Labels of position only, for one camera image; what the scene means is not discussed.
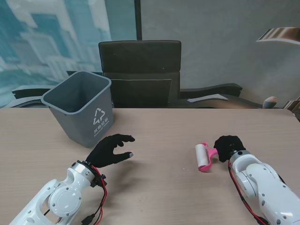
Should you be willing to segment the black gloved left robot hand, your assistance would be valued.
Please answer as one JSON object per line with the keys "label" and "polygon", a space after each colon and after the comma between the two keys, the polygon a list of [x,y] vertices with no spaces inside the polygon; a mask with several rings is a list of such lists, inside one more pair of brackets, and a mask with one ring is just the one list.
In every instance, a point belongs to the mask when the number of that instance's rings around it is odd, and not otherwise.
{"label": "black gloved left robot hand", "polygon": [[134,141],[135,138],[131,135],[115,134],[107,136],[95,146],[85,161],[96,168],[103,168],[127,160],[133,156],[132,152],[114,154],[113,151],[117,147],[123,147],[124,143]]}

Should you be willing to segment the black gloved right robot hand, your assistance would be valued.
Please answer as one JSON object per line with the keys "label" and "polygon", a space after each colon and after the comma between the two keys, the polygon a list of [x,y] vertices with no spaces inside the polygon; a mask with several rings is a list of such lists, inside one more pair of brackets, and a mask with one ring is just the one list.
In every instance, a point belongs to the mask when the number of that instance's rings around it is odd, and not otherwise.
{"label": "black gloved right robot hand", "polygon": [[231,158],[234,151],[246,150],[238,136],[221,136],[215,143],[214,148],[217,150],[219,161],[224,163]]}

